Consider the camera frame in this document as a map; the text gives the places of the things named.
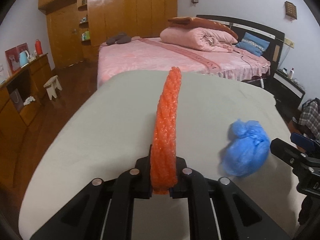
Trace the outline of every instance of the blue plastic bag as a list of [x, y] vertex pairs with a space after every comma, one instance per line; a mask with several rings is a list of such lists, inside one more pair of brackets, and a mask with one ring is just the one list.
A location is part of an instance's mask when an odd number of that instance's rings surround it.
[[222, 166], [230, 175], [253, 174], [268, 157], [270, 139], [258, 121], [237, 120], [232, 124], [232, 131], [237, 138], [227, 149]]

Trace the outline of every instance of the red thermos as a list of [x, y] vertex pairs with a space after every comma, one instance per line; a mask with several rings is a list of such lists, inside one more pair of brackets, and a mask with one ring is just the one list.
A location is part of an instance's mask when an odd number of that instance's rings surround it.
[[36, 40], [36, 52], [38, 56], [42, 55], [42, 48], [41, 48], [41, 42], [39, 40]]

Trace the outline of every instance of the white cloth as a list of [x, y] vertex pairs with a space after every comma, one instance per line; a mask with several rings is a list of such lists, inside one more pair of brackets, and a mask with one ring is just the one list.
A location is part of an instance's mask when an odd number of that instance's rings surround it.
[[[148, 154], [166, 76], [162, 71], [116, 75], [74, 114], [42, 158], [25, 193], [19, 215], [24, 240], [92, 179], [117, 178]], [[220, 154], [230, 142], [230, 124], [238, 118], [259, 121], [271, 140], [290, 141], [288, 128], [267, 91], [216, 76], [183, 73], [177, 156], [207, 178], [225, 176]], [[231, 179], [293, 235], [304, 196], [296, 191], [298, 179], [287, 164], [270, 154], [255, 174]], [[154, 233], [160, 232], [159, 226], [169, 227], [172, 237], [167, 239], [189, 239], [185, 200], [154, 196], [148, 201], [135, 201], [132, 239], [159, 239]]]
[[32, 101], [36, 101], [35, 98], [34, 98], [33, 96], [28, 97], [28, 98], [24, 101], [23, 105], [24, 105], [24, 106], [30, 105], [30, 103], [31, 103]]

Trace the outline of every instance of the white wall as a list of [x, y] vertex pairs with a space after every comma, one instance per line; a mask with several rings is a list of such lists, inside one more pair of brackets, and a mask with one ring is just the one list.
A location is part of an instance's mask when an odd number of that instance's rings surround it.
[[[284, 2], [297, 6], [298, 19], [284, 17]], [[196, 14], [221, 15], [245, 19], [267, 25], [285, 33], [295, 43], [281, 67], [294, 68], [294, 77], [306, 88], [304, 101], [320, 98], [320, 27], [303, 0], [178, 0], [178, 16]], [[288, 47], [284, 45], [283, 53]]]
[[54, 68], [46, 16], [38, 10], [38, 0], [16, 0], [0, 25], [0, 37], [0, 64], [5, 74], [9, 65], [4, 52], [25, 42], [33, 52], [36, 39], [41, 41], [42, 51], [48, 53], [50, 67]]

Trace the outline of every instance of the orange rope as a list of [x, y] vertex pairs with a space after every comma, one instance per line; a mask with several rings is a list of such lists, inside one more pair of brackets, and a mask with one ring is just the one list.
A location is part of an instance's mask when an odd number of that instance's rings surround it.
[[176, 116], [181, 71], [169, 71], [160, 96], [150, 157], [150, 178], [155, 194], [165, 195], [177, 184], [176, 174]]

